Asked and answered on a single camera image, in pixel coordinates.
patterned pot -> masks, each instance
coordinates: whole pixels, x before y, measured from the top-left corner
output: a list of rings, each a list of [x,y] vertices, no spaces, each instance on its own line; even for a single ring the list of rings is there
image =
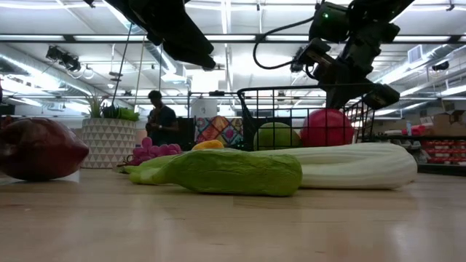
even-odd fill
[[[113,168],[133,154],[136,123],[121,119],[84,119],[82,140],[90,149],[83,168]]]

wooden table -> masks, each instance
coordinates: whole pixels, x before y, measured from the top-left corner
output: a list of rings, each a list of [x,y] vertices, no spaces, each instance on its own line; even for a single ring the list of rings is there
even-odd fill
[[[466,180],[291,198],[193,194],[81,171],[79,183],[0,177],[0,261],[466,261]]]

man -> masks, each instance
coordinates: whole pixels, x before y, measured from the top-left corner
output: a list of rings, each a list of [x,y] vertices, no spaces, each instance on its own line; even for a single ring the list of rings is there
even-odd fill
[[[152,139],[154,146],[177,143],[178,122],[174,110],[164,105],[159,91],[151,91],[149,99],[155,109],[149,113],[147,136]]]

red ball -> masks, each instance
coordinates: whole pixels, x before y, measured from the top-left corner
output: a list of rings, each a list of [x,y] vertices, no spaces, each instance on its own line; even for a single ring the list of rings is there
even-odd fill
[[[336,109],[313,111],[304,120],[301,140],[306,147],[342,146],[352,142],[351,121]]]

ceiling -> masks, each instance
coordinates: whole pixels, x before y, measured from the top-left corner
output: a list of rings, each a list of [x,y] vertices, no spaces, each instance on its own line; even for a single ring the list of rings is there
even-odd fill
[[[313,15],[314,1],[300,0],[260,0],[261,11],[258,12],[256,0],[231,0],[228,8],[228,25],[222,26],[222,1],[225,0],[192,0],[186,5],[186,11],[203,33],[265,33],[271,29],[307,19]],[[348,4],[350,1],[337,0],[337,4]],[[453,1],[456,8],[450,12],[445,11],[449,1],[418,0],[415,5],[404,12],[395,24],[401,28],[401,34],[417,35],[455,35],[466,32],[466,0]],[[127,34],[127,28],[118,17],[102,1],[95,1],[97,7],[90,9],[82,0],[0,0],[0,32],[13,34]],[[79,5],[77,8],[66,6]],[[309,24],[297,26],[281,33],[307,34]],[[16,49],[23,54],[50,65],[45,58],[49,46],[56,44],[46,43],[6,43],[8,47]],[[80,71],[72,74],[74,78],[99,90],[113,93],[114,84],[109,79],[109,71],[118,71],[125,51],[124,44],[115,44],[112,62],[112,44],[57,44],[61,49],[79,56],[83,68],[87,65],[91,71],[84,74]],[[213,58],[217,63],[226,62],[225,44],[213,44],[215,50]],[[315,82],[302,74],[292,74],[289,67],[273,71],[260,69],[252,59],[253,44],[228,44],[231,52],[231,65],[229,67],[232,80],[231,91],[245,87],[272,87],[293,84],[315,84]],[[276,65],[289,61],[302,44],[261,44],[258,49],[258,59],[266,66]],[[343,44],[332,44],[331,55],[337,55]],[[374,74],[390,68],[406,59],[407,52],[413,44],[384,44],[382,53],[373,64]],[[123,77],[119,84],[119,95],[131,90],[135,94],[146,95],[149,90],[158,89],[159,86],[166,95],[186,94],[186,84],[173,84],[159,79],[161,71],[158,61],[142,47],[141,44],[128,44],[122,67]],[[180,63],[186,69],[186,75],[192,76],[200,72],[200,67]],[[62,66],[52,64],[52,68],[62,71]],[[424,71],[398,79],[396,89],[404,91],[416,86]],[[219,89],[226,89],[225,78],[219,82]],[[168,103],[185,103],[183,100],[168,100]],[[148,104],[147,100],[139,99],[137,104]],[[309,103],[323,103],[314,100]]]

